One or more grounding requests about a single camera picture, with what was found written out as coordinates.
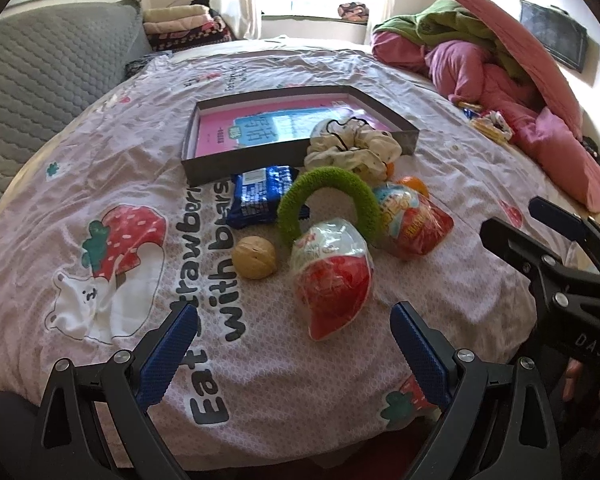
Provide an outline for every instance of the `printed bedsheet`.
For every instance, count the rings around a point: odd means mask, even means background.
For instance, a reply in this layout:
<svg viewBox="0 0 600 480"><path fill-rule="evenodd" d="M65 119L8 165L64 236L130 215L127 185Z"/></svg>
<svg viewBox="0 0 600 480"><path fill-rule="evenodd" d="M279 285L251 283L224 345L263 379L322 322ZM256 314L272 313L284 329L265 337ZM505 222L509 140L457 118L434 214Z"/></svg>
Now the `printed bedsheet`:
<svg viewBox="0 0 600 480"><path fill-rule="evenodd" d="M0 203L0 390L39 403L58 358L104 361L190 301L200 334L149 411L188 469L291 460L406 425L423 403L390 334L397 301L410 300L456 347L508 360L536 314L525 278L482 248L484 219L570 252L526 211L537 194L569 203L535 164L471 129L429 82L353 45L239 43L155 59L51 140ZM415 156L402 157L396 174L419 176L455 221L420 260L372 250L371 300L320 343L296 312L275 228L229 229L230 182L188 188L180 164L197 100L288 84L350 84L421 128ZM354 219L335 190L309 205L312 222ZM260 282L240 279L230 257L253 234L279 254L278 273ZM101 415L116 461L128 465Z"/></svg>

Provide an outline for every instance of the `gray quilted cushion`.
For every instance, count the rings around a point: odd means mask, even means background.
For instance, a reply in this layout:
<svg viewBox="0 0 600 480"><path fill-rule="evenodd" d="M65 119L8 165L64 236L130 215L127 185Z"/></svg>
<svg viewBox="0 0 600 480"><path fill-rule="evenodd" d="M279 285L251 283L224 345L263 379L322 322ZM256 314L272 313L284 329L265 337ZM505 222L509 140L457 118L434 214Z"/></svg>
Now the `gray quilted cushion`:
<svg viewBox="0 0 600 480"><path fill-rule="evenodd" d="M150 51L137 0L0 20L0 197L22 165Z"/></svg>

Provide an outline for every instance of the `blue snack wrapper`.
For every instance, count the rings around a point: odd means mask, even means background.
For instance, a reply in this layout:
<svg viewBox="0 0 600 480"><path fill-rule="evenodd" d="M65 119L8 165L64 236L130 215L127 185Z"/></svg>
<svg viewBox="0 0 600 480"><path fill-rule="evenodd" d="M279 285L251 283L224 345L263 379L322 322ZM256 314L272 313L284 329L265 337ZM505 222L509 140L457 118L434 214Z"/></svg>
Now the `blue snack wrapper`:
<svg viewBox="0 0 600 480"><path fill-rule="evenodd" d="M273 224L278 218L278 205L298 176L289 166L270 166L232 176L234 201L226 223L234 229L255 224ZM303 204L299 219L309 218L309 208Z"/></svg>
<svg viewBox="0 0 600 480"><path fill-rule="evenodd" d="M471 110L469 108L463 108L462 111L464 112L466 118L469 120L480 118L480 114L478 112L475 112L474 110Z"/></svg>

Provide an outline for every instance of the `green ring toy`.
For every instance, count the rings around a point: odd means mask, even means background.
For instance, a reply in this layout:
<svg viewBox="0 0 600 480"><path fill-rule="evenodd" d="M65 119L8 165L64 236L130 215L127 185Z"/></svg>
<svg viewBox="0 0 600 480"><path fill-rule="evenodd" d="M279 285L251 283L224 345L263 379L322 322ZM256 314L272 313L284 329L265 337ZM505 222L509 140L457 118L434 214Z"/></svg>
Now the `green ring toy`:
<svg viewBox="0 0 600 480"><path fill-rule="evenodd" d="M372 242L380 226L380 206L373 192L356 174L325 166L299 176L280 200L278 228L285 245L291 247L302 236L298 221L300 207L314 191L323 187L333 187L353 199L358 215L356 229L367 242Z"/></svg>

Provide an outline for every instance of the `folded blanket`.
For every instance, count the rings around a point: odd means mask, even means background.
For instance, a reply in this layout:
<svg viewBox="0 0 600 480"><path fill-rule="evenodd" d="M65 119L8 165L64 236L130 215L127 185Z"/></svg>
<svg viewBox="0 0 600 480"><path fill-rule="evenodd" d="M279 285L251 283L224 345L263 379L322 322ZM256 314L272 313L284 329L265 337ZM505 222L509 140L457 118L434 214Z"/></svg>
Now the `folded blanket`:
<svg viewBox="0 0 600 480"><path fill-rule="evenodd" d="M167 34L168 32L183 32L192 28L202 27L205 23L212 22L213 18L206 12L197 16L188 16L178 20L169 20L168 22L144 22L145 34Z"/></svg>
<svg viewBox="0 0 600 480"><path fill-rule="evenodd" d="M188 18L189 16L199 16L206 14L209 8L203 5L183 5L178 7L165 7L161 9L148 9L144 12L142 20L145 23L160 23Z"/></svg>
<svg viewBox="0 0 600 480"><path fill-rule="evenodd" d="M215 16L200 27L162 34L147 34L151 48L161 50L183 50L204 44L224 43L232 41L231 30L221 16Z"/></svg>
<svg viewBox="0 0 600 480"><path fill-rule="evenodd" d="M451 40L468 41L494 53L498 63L513 79L529 79L491 29L455 0L437 0L419 14L394 16L375 29L375 32L382 31L400 34L416 45L437 46Z"/></svg>

